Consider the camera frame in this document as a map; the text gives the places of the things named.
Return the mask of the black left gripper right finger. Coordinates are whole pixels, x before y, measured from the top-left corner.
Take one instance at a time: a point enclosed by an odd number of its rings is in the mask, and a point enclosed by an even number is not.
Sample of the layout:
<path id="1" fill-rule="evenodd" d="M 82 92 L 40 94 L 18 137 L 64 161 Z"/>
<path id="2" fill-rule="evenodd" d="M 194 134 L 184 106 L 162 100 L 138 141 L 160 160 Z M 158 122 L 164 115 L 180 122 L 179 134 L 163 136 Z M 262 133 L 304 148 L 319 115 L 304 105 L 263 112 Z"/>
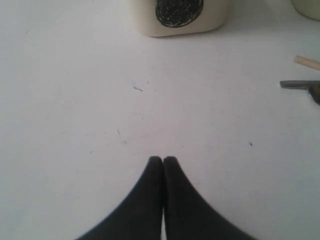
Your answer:
<path id="1" fill-rule="evenodd" d="M 215 211 L 193 187 L 178 159 L 163 160 L 164 222 L 168 240 L 252 240 Z"/>

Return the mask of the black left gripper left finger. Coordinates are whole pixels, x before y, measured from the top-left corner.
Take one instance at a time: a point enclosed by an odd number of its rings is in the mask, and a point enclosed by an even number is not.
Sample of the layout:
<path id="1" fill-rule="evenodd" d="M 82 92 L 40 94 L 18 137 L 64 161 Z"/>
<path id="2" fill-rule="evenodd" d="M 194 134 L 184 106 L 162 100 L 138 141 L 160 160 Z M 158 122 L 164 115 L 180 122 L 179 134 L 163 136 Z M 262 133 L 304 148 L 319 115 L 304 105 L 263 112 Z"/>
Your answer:
<path id="1" fill-rule="evenodd" d="M 81 240 L 160 240 L 163 219 L 163 162 L 149 158 L 139 180 L 104 220 Z"/>

